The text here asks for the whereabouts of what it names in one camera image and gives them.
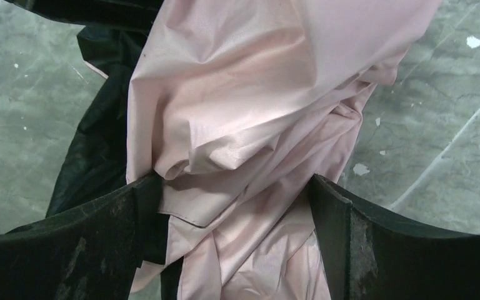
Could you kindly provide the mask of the pink and black folding umbrella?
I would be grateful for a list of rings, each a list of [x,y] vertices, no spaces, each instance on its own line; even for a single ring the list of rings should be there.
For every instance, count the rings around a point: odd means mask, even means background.
[[[105,77],[45,219],[139,200],[132,291],[163,299],[334,299],[308,182],[337,181],[374,90],[439,1],[17,1],[83,26]]]

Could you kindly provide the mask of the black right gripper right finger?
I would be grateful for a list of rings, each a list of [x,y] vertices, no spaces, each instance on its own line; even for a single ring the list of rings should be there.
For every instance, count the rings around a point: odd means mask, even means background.
[[[480,299],[480,234],[409,219],[320,175],[308,200],[333,299]]]

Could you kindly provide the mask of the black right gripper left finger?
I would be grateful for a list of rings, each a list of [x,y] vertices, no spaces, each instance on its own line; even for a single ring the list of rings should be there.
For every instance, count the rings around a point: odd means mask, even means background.
[[[127,299],[150,261],[162,181],[107,195],[0,234],[0,299]]]

